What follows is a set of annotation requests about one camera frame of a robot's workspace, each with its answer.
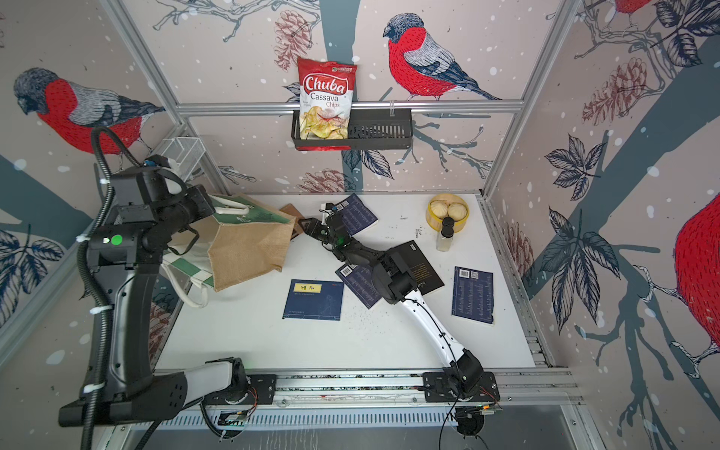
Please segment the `navy blue book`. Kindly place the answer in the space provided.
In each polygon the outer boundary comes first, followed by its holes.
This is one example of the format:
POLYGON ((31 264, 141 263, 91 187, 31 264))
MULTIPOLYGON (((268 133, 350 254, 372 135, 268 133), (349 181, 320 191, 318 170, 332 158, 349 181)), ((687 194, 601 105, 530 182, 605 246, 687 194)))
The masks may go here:
POLYGON ((350 236, 366 230, 378 221, 378 217, 369 210, 356 194, 352 194, 338 204, 334 204, 332 210, 339 213, 350 236))

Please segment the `navy book with barcode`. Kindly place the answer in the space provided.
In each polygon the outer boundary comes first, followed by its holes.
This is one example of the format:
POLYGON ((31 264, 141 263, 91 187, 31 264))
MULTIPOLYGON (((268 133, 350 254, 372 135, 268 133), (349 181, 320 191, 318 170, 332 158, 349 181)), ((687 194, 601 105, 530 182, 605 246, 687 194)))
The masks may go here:
POLYGON ((383 298, 374 287, 371 270, 363 265, 343 264, 336 275, 367 309, 383 298))

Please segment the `burlap canvas bag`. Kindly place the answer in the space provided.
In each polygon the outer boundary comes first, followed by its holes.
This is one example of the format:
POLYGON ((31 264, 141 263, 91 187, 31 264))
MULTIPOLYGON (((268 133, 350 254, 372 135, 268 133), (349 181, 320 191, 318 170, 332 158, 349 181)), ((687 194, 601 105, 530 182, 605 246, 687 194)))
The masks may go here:
POLYGON ((251 197, 213 195, 216 213, 175 234, 162 268, 186 306, 202 309, 219 293, 281 272, 296 217, 251 197))

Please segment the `navy book yellow label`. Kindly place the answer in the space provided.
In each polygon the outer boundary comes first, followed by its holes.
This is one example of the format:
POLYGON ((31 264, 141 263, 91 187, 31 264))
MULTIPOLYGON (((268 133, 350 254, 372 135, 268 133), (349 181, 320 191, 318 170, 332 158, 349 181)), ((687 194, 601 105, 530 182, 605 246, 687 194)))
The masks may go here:
POLYGON ((340 281, 292 279, 282 318, 338 322, 344 287, 340 281))

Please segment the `black paperback book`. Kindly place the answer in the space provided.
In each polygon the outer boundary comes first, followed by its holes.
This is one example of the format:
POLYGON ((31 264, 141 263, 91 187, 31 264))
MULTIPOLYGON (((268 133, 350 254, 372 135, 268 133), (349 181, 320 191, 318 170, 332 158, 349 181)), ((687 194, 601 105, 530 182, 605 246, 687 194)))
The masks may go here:
POLYGON ((423 296, 444 287, 444 282, 414 240, 395 247, 395 250, 409 266, 423 296))

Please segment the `navy book with QR code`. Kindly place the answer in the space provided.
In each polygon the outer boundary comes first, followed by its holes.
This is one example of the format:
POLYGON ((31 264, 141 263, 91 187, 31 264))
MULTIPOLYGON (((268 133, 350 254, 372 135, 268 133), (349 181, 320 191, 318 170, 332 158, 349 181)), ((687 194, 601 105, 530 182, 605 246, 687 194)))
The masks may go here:
POLYGON ((493 273, 455 267, 451 314, 483 324, 494 324, 493 273))

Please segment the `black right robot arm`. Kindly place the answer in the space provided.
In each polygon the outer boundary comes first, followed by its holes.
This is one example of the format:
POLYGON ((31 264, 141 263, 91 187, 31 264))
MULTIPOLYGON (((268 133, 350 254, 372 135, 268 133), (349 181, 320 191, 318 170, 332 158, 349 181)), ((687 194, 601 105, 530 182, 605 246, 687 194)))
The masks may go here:
POLYGON ((363 245, 347 232, 339 214, 331 214, 324 221, 316 217, 301 219, 299 225, 339 261, 367 268, 373 287, 382 298, 391 305, 402 305, 416 320, 445 363, 447 391, 454 398, 469 401, 478 392, 484 368, 431 311, 410 266, 397 249, 378 250, 363 245))

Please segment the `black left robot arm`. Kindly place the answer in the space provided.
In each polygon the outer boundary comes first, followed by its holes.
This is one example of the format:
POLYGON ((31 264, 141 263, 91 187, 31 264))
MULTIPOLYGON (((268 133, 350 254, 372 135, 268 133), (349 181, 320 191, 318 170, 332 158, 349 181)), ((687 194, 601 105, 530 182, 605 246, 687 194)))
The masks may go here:
POLYGON ((164 375, 150 363, 150 312, 163 255, 175 234, 213 214, 206 191, 153 162, 109 181, 111 217, 78 252, 81 278, 96 302, 95 354, 78 400, 59 411, 60 426, 164 421, 216 392, 246 392, 249 379, 238 358, 164 375))

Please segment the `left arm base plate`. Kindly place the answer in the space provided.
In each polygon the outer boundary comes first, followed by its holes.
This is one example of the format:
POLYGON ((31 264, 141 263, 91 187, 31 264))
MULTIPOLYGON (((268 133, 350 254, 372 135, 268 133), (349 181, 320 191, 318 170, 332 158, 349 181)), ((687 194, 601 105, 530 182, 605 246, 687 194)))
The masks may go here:
POLYGON ((278 377, 275 374, 247 375, 244 387, 227 387, 204 398, 206 406, 272 405, 278 377))

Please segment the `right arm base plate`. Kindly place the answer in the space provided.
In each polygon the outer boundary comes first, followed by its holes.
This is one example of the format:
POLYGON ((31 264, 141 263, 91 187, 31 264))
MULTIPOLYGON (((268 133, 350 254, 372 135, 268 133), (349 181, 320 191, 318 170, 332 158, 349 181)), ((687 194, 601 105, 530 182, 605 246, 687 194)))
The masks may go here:
POLYGON ((470 388, 461 388, 459 382, 442 371, 423 372, 420 390, 426 403, 452 403, 457 399, 459 402, 494 404, 501 397, 495 374, 489 371, 485 371, 470 388))

